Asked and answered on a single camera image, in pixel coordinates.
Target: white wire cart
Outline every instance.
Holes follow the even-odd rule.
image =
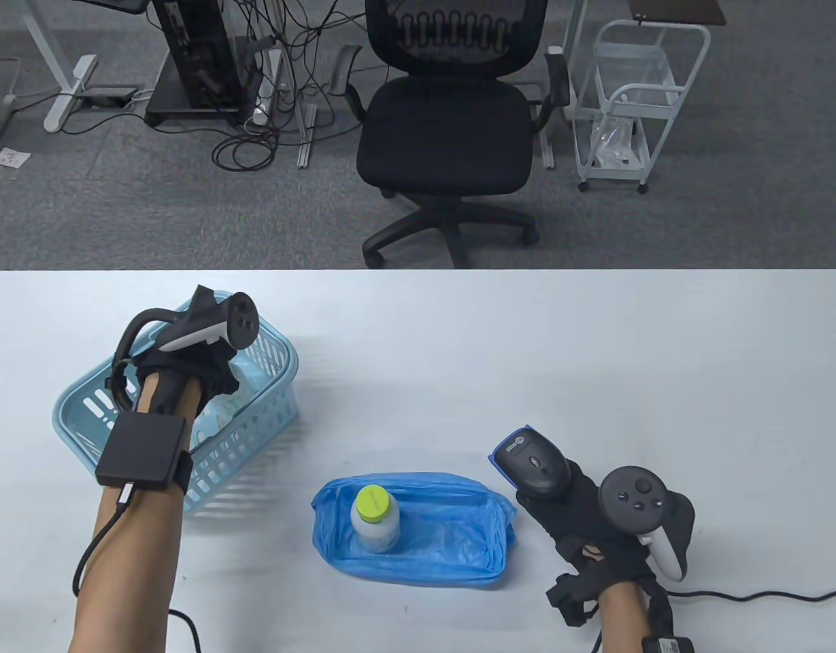
[[[632,33],[626,28],[640,31],[653,28],[658,34],[651,44],[620,43],[607,37],[613,28],[623,28],[614,31],[615,34]],[[701,50],[683,85],[675,81],[664,47],[666,35],[670,31],[681,30],[698,32],[703,38]],[[681,112],[710,44],[710,32],[704,25],[698,24],[614,20],[601,28],[592,47],[592,59],[577,94],[574,110],[573,141],[580,177],[578,190],[588,190],[591,178],[601,178],[638,181],[638,192],[644,194],[648,191],[650,172]],[[584,106],[591,81],[596,86],[596,103],[599,105],[592,108]],[[666,122],[653,152],[642,122],[646,118]],[[583,136],[583,130],[579,135],[579,122],[589,122],[588,139]],[[602,135],[607,135],[618,125],[631,131],[625,137],[629,142],[631,136],[631,150],[627,152],[633,156],[618,156],[617,161],[609,162],[608,158],[597,155],[603,144]]]

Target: scanner logo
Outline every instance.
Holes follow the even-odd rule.
[[[520,445],[520,444],[523,444],[523,443],[524,443],[523,436],[522,436],[522,435],[518,435],[518,436],[517,436],[517,438],[514,438],[514,442],[512,442],[510,445],[508,445],[508,446],[505,448],[505,453],[508,453],[509,451],[511,451],[512,449],[514,449],[515,447],[517,447],[517,445]]]

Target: light blue basket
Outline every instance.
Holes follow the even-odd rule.
[[[229,292],[215,292],[218,302],[230,295]],[[186,310],[188,303],[178,310]],[[157,324],[148,332],[141,333],[132,353],[137,354],[151,346],[165,326]],[[91,473],[97,467],[118,414],[112,396],[103,386],[104,379],[110,375],[111,362],[111,359],[103,362],[73,383],[59,397],[52,413],[54,430]],[[297,417],[297,402],[291,386],[297,374],[297,352],[285,336],[261,318],[257,340],[248,349],[238,352],[233,362],[243,367],[250,378],[260,380],[259,390],[215,435],[200,432],[198,424],[202,418],[194,423],[191,433],[194,472],[185,495],[185,513],[209,501]],[[128,366],[125,375],[128,378],[128,393],[134,399],[138,385],[134,367]]]

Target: yellow-green bottle cap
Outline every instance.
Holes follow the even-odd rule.
[[[358,492],[358,515],[364,522],[377,524],[390,513],[390,495],[380,485],[367,485]]]

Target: black glove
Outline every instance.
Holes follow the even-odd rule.
[[[572,482],[558,500],[540,501],[517,492],[518,503],[554,538],[558,553],[579,572],[596,563],[584,556],[586,544],[598,548],[618,582],[653,577],[648,548],[634,535],[614,528],[599,507],[599,488],[573,461],[568,461]]]
[[[145,383],[148,374],[160,373],[163,380],[160,391],[154,393],[152,410],[171,413],[191,377],[200,381],[201,397],[197,414],[218,395],[231,395],[239,389],[239,382],[231,372],[228,361],[237,351],[226,340],[218,339],[207,345],[198,342],[175,352],[147,349],[135,355],[131,362],[137,366],[137,379]]]

